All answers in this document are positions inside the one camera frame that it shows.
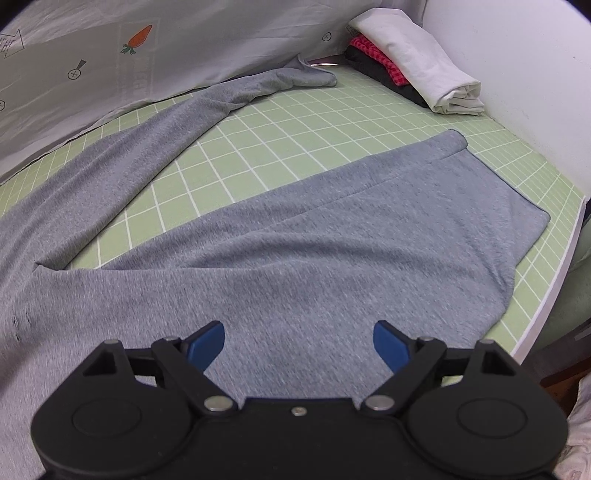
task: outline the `red checkered cloth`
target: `red checkered cloth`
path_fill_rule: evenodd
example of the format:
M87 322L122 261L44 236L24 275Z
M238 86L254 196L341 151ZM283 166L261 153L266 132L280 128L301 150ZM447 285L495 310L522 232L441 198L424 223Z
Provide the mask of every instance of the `red checkered cloth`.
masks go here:
M371 57L375 61L378 61L382 65L384 65L384 67L386 67L386 70L390 75L390 78L397 87L410 85L410 82L406 79L406 77L396 66L396 64L392 60L390 60L386 55L384 55L378 47L371 43L371 40L368 39L365 35L357 35L353 40L351 40L350 45L355 48L358 48L368 57Z

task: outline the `white fabric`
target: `white fabric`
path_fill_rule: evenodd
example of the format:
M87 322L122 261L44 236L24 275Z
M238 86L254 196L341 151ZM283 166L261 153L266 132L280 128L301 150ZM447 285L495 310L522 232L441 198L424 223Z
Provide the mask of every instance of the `white fabric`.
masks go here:
M0 33L0 181L136 106L342 53L347 23L368 8L420 22L425 2L37 0Z
M569 439L554 473L560 480L591 480L591 374L579 382Z
M402 10L372 8L349 22L390 58L435 113L478 115L480 82L457 68Z

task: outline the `green cutting mat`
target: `green cutting mat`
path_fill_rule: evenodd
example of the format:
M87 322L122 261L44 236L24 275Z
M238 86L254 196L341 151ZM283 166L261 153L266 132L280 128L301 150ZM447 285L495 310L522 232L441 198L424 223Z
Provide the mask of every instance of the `green cutting mat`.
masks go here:
M70 267L100 267L217 208L454 128L466 136L473 153L551 215L548 228L517 268L508 311L488 334L511 352L553 282L583 194L544 157L487 116L437 115L348 67L332 71L339 79L336 87L294 89L258 99L209 130ZM138 125L189 96L127 113L46 155L0 186L0 211L4 214L99 138Z

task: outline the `folded white cloth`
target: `folded white cloth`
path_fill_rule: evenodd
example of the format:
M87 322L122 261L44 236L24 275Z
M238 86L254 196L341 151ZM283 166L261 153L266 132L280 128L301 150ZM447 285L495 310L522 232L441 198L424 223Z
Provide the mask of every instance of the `folded white cloth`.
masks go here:
M349 22L390 58L436 113L484 111L480 82L457 68L435 38L402 11L372 8Z
M579 396L569 415L569 439L554 474L560 480L591 479L591 374L579 382Z

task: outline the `stack of folded clothes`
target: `stack of folded clothes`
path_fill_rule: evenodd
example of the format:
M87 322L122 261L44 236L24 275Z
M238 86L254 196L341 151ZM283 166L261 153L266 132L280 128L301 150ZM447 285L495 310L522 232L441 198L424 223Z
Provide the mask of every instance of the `stack of folded clothes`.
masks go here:
M417 105L429 108L427 102L410 84L396 64L364 35L358 35L351 40L345 50L345 58L355 70L377 80Z
M457 68L435 38L399 9L372 8L349 24L353 68L435 113L479 115L480 82Z

